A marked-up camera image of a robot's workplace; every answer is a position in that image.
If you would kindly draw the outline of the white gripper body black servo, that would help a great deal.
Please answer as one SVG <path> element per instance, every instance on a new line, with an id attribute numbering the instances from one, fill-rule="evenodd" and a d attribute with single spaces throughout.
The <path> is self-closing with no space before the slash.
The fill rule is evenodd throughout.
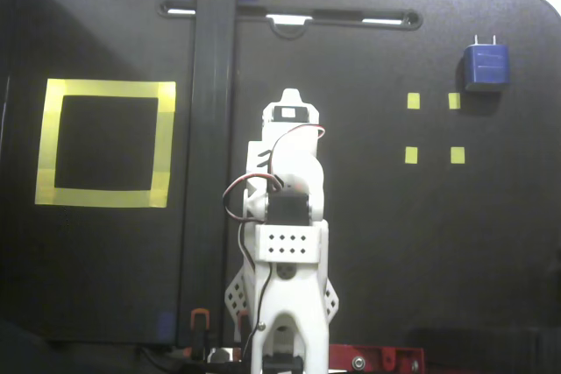
<path id="1" fill-rule="evenodd" d="M 305 102 L 271 102 L 262 113 L 261 139 L 277 140 L 298 126 L 320 127 L 319 111 Z"/>

